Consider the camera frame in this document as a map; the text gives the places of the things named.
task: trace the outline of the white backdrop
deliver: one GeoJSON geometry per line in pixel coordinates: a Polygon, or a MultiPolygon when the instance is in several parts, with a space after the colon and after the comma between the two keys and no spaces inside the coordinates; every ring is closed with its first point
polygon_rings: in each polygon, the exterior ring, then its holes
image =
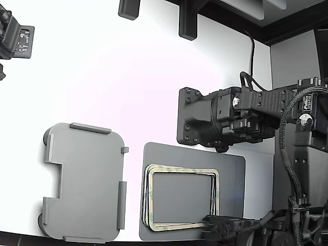
{"type": "MultiPolygon", "coordinates": [[[[3,61],[0,83],[0,231],[39,235],[42,199],[57,197],[59,169],[44,163],[44,132],[59,123],[110,128],[130,147],[126,229],[139,241],[143,149],[176,145],[178,91],[203,95],[240,84],[251,42],[198,17],[198,39],[178,36],[178,6],[142,0],[139,18],[118,16],[119,0],[2,0],[22,25],[34,25],[32,58],[3,61]]],[[[269,47],[256,42],[254,76],[271,89],[269,47]]],[[[236,145],[247,161],[244,216],[271,209],[274,142],[236,145]]]]}

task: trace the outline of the black mounting bracket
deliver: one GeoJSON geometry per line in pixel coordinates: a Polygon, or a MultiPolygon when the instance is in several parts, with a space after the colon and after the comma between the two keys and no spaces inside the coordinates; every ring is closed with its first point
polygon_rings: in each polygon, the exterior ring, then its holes
{"type": "Polygon", "coordinates": [[[120,0],[118,15],[134,21],[139,16],[139,9],[140,0],[120,0]]]}
{"type": "MultiPolygon", "coordinates": [[[[209,0],[181,0],[179,36],[188,40],[197,38],[197,14],[209,0]]],[[[139,16],[140,0],[120,0],[118,15],[135,20],[139,16]]]]}
{"type": "Polygon", "coordinates": [[[182,0],[180,4],[179,35],[188,40],[197,38],[197,14],[209,0],[182,0]]]}

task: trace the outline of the black shelf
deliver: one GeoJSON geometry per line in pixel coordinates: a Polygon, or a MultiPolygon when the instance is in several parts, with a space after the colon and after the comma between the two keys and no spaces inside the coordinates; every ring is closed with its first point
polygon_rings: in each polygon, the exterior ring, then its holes
{"type": "MultiPolygon", "coordinates": [[[[257,41],[271,46],[281,41],[328,25],[328,1],[303,9],[267,26],[261,27],[250,20],[210,0],[166,0],[180,6],[179,35],[188,40],[197,38],[197,14],[221,23],[238,32],[244,30],[257,41]]],[[[120,0],[119,15],[136,19],[140,0],[120,0]]]]}

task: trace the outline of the gray plastic tray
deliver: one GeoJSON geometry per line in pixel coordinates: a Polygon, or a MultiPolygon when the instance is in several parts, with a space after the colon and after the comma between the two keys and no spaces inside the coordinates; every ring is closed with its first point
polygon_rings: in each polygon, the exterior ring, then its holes
{"type": "MultiPolygon", "coordinates": [[[[220,215],[243,217],[245,159],[190,148],[149,142],[145,145],[143,174],[150,164],[216,169],[220,176],[220,215]]],[[[155,174],[154,222],[200,222],[210,211],[211,179],[184,173],[155,174]]],[[[139,235],[143,241],[199,240],[202,228],[154,232],[145,226],[140,210],[139,235]]]]}
{"type": "Polygon", "coordinates": [[[110,129],[77,123],[46,131],[46,162],[61,165],[59,198],[43,199],[38,218],[49,237],[105,243],[124,229],[126,182],[124,146],[110,129]]]}

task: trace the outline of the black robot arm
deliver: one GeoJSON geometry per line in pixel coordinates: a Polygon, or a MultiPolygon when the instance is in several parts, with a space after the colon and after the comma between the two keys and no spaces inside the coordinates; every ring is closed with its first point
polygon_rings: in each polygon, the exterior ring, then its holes
{"type": "Polygon", "coordinates": [[[181,89],[177,140],[226,152],[233,144],[274,137],[279,129],[282,165],[291,181],[289,205],[259,221],[209,215],[204,220],[210,227],[202,236],[229,245],[321,245],[328,200],[328,84],[309,78],[284,88],[255,91],[250,75],[242,72],[240,77],[241,87],[207,96],[181,89]],[[285,150],[287,122],[296,124],[292,161],[285,150]]]}

